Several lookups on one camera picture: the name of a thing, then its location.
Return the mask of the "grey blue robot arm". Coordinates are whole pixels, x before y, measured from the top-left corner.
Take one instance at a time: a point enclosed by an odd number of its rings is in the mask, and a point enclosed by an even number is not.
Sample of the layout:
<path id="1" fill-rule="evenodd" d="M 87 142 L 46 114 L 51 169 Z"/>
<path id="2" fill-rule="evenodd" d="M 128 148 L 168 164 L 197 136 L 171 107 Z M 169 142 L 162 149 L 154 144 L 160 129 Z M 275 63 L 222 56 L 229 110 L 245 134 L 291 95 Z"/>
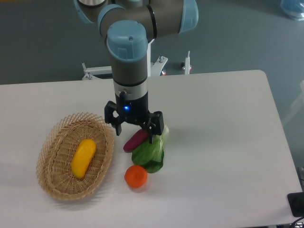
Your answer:
<path id="1" fill-rule="evenodd" d="M 151 0 L 127 8 L 115 0 L 76 0 L 87 23 L 95 23 L 109 54 L 116 101 L 107 102 L 105 121 L 116 134 L 122 123 L 140 126 L 153 141 L 164 129 L 162 112 L 148 108 L 149 43 L 196 27 L 199 10 L 194 0 Z"/>

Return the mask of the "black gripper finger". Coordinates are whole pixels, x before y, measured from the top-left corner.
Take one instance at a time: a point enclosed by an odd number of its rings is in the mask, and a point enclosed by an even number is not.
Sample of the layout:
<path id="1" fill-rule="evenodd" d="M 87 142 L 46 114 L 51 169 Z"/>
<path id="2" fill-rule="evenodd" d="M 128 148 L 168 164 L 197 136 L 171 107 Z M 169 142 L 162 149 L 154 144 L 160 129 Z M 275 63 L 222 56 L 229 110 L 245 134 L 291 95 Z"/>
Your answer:
<path id="1" fill-rule="evenodd" d="M 140 124 L 140 127 L 144 129 L 149 136 L 149 143 L 153 143 L 156 136 L 160 136 L 164 130 L 163 113 L 161 111 L 149 112 L 144 118 L 144 122 Z"/>
<path id="2" fill-rule="evenodd" d="M 121 124 L 125 121 L 121 107 L 113 101 L 108 101 L 104 107 L 104 117 L 105 122 L 110 124 L 119 136 L 122 132 Z"/>

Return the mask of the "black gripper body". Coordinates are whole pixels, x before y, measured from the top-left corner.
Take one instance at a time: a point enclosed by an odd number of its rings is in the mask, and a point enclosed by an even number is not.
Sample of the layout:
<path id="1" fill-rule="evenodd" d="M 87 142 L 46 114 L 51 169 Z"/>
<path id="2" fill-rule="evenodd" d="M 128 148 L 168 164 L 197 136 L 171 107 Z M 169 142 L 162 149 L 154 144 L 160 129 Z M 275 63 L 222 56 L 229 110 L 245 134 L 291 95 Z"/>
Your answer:
<path id="1" fill-rule="evenodd" d="M 126 96 L 115 96 L 116 112 L 121 122 L 144 125 L 149 119 L 148 93 L 135 100 L 127 100 Z"/>

